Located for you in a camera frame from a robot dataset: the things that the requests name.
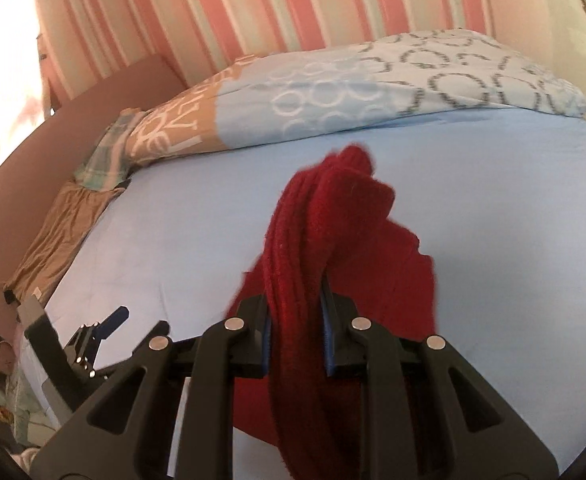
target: red fabric fold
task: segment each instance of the red fabric fold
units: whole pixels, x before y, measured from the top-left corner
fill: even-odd
[[[435,332],[435,277],[419,240],[388,220],[395,194],[349,146],[296,173],[273,213],[264,251],[229,311],[266,293],[273,339],[262,381],[237,380],[234,426],[279,447],[295,480],[358,478],[359,384],[326,378],[321,279],[397,336]]]

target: brown cloth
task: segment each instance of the brown cloth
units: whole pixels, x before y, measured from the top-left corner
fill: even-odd
[[[45,305],[78,254],[84,237],[109,202],[123,191],[92,191],[66,182],[4,290],[11,290],[22,302],[38,288],[41,295],[36,296]]]

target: silver screw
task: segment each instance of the silver screw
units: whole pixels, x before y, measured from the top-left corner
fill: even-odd
[[[371,328],[371,320],[368,317],[356,317],[351,321],[351,326],[355,330],[368,330]]]
[[[241,317],[230,317],[224,322],[224,328],[227,330],[242,330],[244,328],[244,319]]]
[[[426,345],[431,350],[441,350],[446,346],[446,340],[439,335],[432,335],[426,339]]]
[[[156,335],[148,342],[148,347],[151,350],[164,350],[167,346],[169,346],[169,339],[163,335]]]

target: headboard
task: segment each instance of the headboard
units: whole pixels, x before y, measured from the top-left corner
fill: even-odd
[[[64,105],[0,166],[0,335],[12,340],[16,313],[3,297],[62,183],[123,108],[152,108],[184,90],[161,56],[121,70]]]

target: mattress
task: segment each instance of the mattress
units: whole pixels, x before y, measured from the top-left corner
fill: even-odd
[[[163,162],[136,173],[48,303],[63,343],[119,305],[100,348],[122,360],[160,319],[178,340],[218,322],[302,166],[365,144],[395,188],[391,217],[433,256],[436,319],[566,469],[586,446],[586,122],[515,108],[454,110],[374,128]],[[45,380],[22,344],[41,402]],[[235,430],[235,477],[286,479],[277,450]]]

